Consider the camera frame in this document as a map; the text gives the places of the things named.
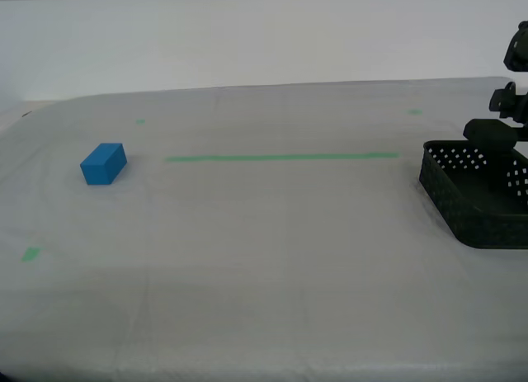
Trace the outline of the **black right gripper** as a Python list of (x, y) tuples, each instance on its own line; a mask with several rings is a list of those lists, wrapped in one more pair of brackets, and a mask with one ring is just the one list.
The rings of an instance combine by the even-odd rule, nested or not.
[(512, 118), (522, 127), (513, 127), (497, 119), (473, 119), (464, 127), (463, 136), (477, 149), (511, 150), (517, 143), (527, 141), (527, 94), (516, 94), (516, 83), (511, 81), (503, 89), (496, 89), (489, 102), (489, 110), (498, 112), (500, 119)]

